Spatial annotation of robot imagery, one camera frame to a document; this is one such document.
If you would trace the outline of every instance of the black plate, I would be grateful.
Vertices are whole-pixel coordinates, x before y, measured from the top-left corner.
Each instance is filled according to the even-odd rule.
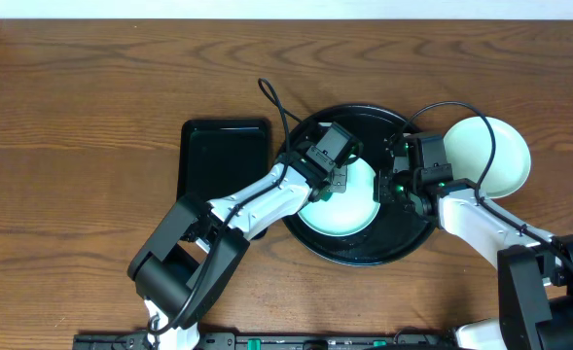
[[[182,126],[176,199],[202,200],[236,193],[270,167],[270,126],[265,120],[190,120]]]
[[[371,105],[340,105],[317,112],[291,132],[293,145],[304,132],[319,122],[337,122],[364,143],[362,159],[377,173],[391,167],[385,153],[384,139],[392,136],[405,123],[396,112]],[[408,132],[420,131],[417,127]],[[434,226],[396,204],[382,204],[373,221],[363,230],[346,236],[331,237],[308,227],[299,215],[284,218],[286,227],[312,252],[336,263],[374,265],[403,258],[419,247]]]

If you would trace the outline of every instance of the wood grain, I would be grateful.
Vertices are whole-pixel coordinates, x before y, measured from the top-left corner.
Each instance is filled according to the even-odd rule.
[[[573,232],[573,22],[0,20],[0,349],[145,326],[125,269],[174,200],[180,128],[267,117],[276,149],[283,130],[260,76],[300,116],[351,101],[403,114],[471,102],[532,153],[528,182],[500,203]],[[446,108],[419,124],[444,131],[468,116]],[[495,270],[448,234],[353,268],[276,223],[203,326],[393,333],[496,313]]]

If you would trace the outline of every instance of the white wall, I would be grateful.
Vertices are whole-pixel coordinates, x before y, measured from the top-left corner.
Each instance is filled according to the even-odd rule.
[[[0,0],[0,18],[573,19],[573,0]]]

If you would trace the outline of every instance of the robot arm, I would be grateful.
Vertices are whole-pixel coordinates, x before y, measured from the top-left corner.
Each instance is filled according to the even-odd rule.
[[[491,350],[572,349],[573,273],[542,243],[553,244],[573,263],[573,234],[554,236],[530,227],[488,198],[476,201],[474,183],[452,179],[440,136],[411,135],[406,145],[399,147],[406,150],[402,154],[406,159],[403,171],[393,177],[396,184],[378,192],[391,193],[391,200],[407,203],[418,215],[460,237],[498,269],[499,319],[459,328],[458,345]],[[402,191],[389,190],[397,184]],[[528,228],[542,243],[516,228]],[[548,299],[545,286],[551,284],[567,286],[567,296]]]
[[[267,176],[245,189],[207,203],[192,195],[180,198],[137,253],[127,275],[146,300],[151,329],[174,320],[170,330],[150,335],[152,344],[193,348],[198,341],[197,321],[225,289],[249,241],[275,221],[335,191],[334,172],[340,172],[361,144],[336,123],[320,123],[306,135],[309,141],[304,147],[281,155]],[[218,239],[223,225],[227,227]],[[180,240],[195,242],[212,254],[210,263],[196,262],[178,245]]]
[[[155,329],[184,310],[174,327],[160,338],[150,335],[162,349],[186,350],[198,341],[197,321],[225,289],[249,240],[273,222],[297,213],[316,201],[332,186],[332,177],[357,147],[339,125],[319,125],[316,142],[307,141],[289,155],[278,158],[270,173],[249,187],[224,198],[203,203],[191,195],[182,197],[163,218],[128,267],[137,294],[146,299]],[[376,177],[376,200],[400,201],[406,210],[434,221],[483,255],[498,269],[500,320],[468,325],[456,332],[460,346],[476,349],[559,349],[573,344],[573,275],[540,243],[478,205],[474,184],[454,180],[439,135],[416,134],[394,149],[393,168]],[[243,205],[228,222],[221,240],[219,228],[237,204],[274,184],[286,169],[278,187]],[[522,226],[524,222],[489,199],[487,206]],[[573,235],[560,238],[531,228],[553,242],[573,262]],[[196,242],[214,254],[211,264],[196,262],[178,241]],[[203,283],[197,276],[206,269]],[[544,285],[567,286],[567,297],[548,300]],[[184,309],[190,294],[197,295]],[[492,337],[483,340],[483,334]]]

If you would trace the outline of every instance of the white plate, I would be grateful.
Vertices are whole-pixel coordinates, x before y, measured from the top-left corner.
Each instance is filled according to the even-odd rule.
[[[363,159],[346,168],[346,191],[332,193],[327,201],[309,203],[299,217],[315,231],[343,237],[368,226],[379,211],[373,200],[375,171]]]
[[[491,198],[517,191],[530,173],[530,151],[519,132],[505,122],[487,117],[496,139],[496,155],[484,178],[482,189]],[[480,117],[455,124],[444,136],[448,162],[455,179],[467,178],[475,183],[491,153],[489,131]]]

